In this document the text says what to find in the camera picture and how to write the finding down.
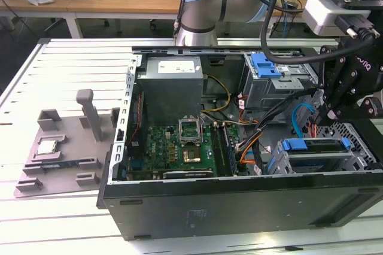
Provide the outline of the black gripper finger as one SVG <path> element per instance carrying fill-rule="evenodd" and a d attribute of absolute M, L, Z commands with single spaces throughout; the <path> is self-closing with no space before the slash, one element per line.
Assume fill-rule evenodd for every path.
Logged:
<path fill-rule="evenodd" d="M 362 96 L 351 89 L 344 94 L 336 93 L 328 101 L 329 119 L 381 119 L 381 101 L 372 95 Z"/>
<path fill-rule="evenodd" d="M 331 125 L 334 119 L 330 119 L 328 113 L 333 111 L 336 115 L 337 110 L 343 106 L 344 94 L 342 94 L 342 80 L 340 78 L 343 63 L 339 59 L 324 60 L 319 67 L 319 90 L 323 93 L 320 96 L 321 105 L 318 107 L 316 115 L 317 125 Z"/>

